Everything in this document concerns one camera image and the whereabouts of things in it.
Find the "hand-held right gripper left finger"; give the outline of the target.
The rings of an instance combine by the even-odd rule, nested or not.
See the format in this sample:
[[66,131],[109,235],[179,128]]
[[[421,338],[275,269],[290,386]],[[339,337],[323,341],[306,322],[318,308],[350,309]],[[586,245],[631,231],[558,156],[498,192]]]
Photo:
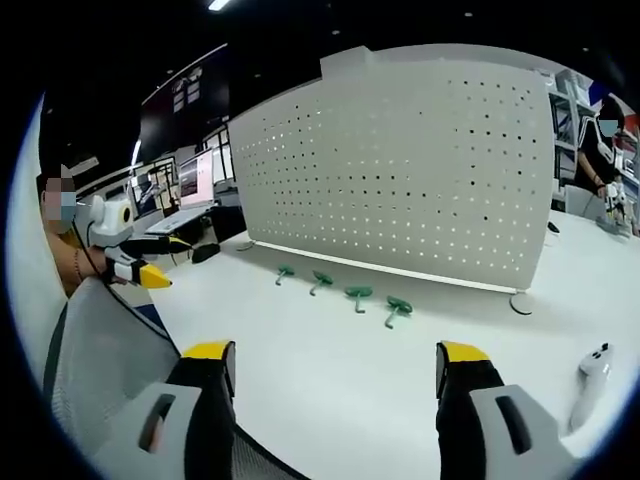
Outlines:
[[235,343],[198,344],[113,419],[94,455],[108,479],[230,479]]

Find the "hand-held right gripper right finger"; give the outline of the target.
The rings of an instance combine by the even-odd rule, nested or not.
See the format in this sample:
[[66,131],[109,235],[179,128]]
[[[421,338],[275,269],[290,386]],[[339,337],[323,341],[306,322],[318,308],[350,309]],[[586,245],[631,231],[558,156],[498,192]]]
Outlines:
[[436,344],[435,427],[442,479],[568,479],[578,460],[556,420],[520,386],[503,382],[482,350]]

